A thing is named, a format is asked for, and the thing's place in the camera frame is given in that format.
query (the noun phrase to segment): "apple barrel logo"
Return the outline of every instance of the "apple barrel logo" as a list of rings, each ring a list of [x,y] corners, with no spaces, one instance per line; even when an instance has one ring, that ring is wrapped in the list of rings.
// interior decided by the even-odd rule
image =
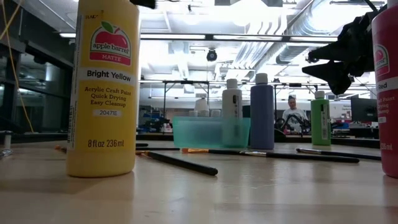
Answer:
[[[384,75],[390,72],[389,57],[387,49],[377,44],[373,49],[374,70],[377,75]]]
[[[131,65],[131,43],[119,27],[102,21],[91,37],[90,59]]]

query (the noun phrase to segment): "paintbrush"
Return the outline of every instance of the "paintbrush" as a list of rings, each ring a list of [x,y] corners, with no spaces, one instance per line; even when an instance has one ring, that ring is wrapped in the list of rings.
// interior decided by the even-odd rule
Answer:
[[[364,154],[355,154],[355,153],[347,153],[347,152],[330,152],[330,151],[322,151],[316,149],[296,149],[297,152],[307,153],[307,154],[317,154],[317,155],[326,155],[326,156],[341,156],[341,157],[351,157],[358,159],[370,159],[375,161],[381,161],[381,156],[370,156]]]
[[[224,155],[240,155],[240,156],[261,156],[278,159],[305,159],[314,161],[328,161],[328,162],[349,162],[358,163],[359,159],[340,157],[340,156],[308,156],[291,153],[275,153],[275,152],[247,152],[247,151],[234,151],[234,150],[216,150],[216,149],[182,149],[184,153],[212,153]]]
[[[150,152],[150,151],[136,151],[136,155],[145,155],[147,157],[150,157],[152,159],[155,159],[160,162],[165,162],[171,165],[183,167],[186,169],[194,170],[197,172],[201,172],[202,174],[207,174],[207,175],[216,175],[218,173],[218,170],[212,167],[204,166],[201,164],[196,164],[193,162],[188,162],[188,161],[183,161],[181,159],[173,158],[170,156],[165,156],[156,152]]]

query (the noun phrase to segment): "black paintbrush handle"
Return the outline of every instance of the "black paintbrush handle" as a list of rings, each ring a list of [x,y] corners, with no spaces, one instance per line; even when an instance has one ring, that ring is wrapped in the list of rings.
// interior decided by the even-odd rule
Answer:
[[[222,154],[222,155],[240,155],[240,156],[245,156],[245,154],[242,154],[240,151],[234,151],[234,150],[209,149],[209,153]]]
[[[136,147],[147,147],[148,143],[136,143]]]
[[[180,150],[180,148],[167,148],[167,147],[136,147],[136,150],[145,150],[145,151],[166,151],[166,150]]]
[[[344,157],[352,157],[358,159],[370,159],[375,161],[381,161],[381,156],[370,156],[370,155],[363,155],[363,154],[355,154],[355,153],[347,153],[347,152],[328,152],[322,151],[321,155],[327,156],[344,156]]]
[[[155,160],[162,161],[175,166],[183,167],[186,169],[201,172],[202,174],[216,175],[218,170],[212,167],[203,166],[193,162],[183,161],[181,159],[176,159],[170,156],[165,156],[156,152],[147,152],[147,155]]]
[[[340,157],[340,156],[309,156],[309,155],[300,155],[300,154],[267,152],[266,157],[279,158],[279,159],[309,159],[316,161],[359,163],[359,159],[350,158],[350,157]]]

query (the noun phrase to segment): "ceiling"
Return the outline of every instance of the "ceiling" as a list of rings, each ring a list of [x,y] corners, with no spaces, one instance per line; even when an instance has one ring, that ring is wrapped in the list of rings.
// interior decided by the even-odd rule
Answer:
[[[332,3],[331,0],[284,0],[283,7],[268,7],[261,0],[158,1],[156,10],[140,7],[141,33],[338,35],[344,24],[370,11],[364,5]],[[58,32],[75,32],[77,0],[29,0],[24,1],[23,7]],[[322,80],[301,72],[301,68],[308,65],[305,61],[308,51],[319,46],[322,44],[143,40],[141,77],[145,80],[209,81],[237,78],[252,82],[255,73],[266,72],[270,80],[321,83]],[[215,62],[206,60],[209,49],[216,50]],[[357,82],[374,83],[374,74],[364,74]],[[162,96],[164,92],[163,85],[146,84],[142,88],[146,88],[147,93],[141,95],[141,100],[148,100],[147,96],[153,94]],[[191,94],[188,87],[174,88],[179,91],[170,91],[169,96],[192,96],[188,95]],[[223,88],[222,84],[212,85],[211,97],[220,96]],[[247,87],[241,88],[248,94]],[[201,91],[201,87],[196,86],[195,93]],[[286,88],[280,95],[313,97],[307,89],[301,92]]]

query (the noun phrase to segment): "man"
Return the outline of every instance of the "man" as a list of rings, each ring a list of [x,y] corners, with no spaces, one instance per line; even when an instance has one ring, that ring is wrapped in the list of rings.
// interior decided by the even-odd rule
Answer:
[[[303,120],[308,120],[307,115],[305,114],[304,110],[298,109],[296,107],[296,99],[293,96],[289,96],[288,99],[288,104],[290,109],[287,109],[284,111],[282,118],[286,121],[288,115],[294,114],[296,117],[300,118],[302,121]],[[295,131],[301,132],[301,127],[300,123],[295,119],[295,118],[290,118],[289,121],[287,122],[290,127],[294,128]]]

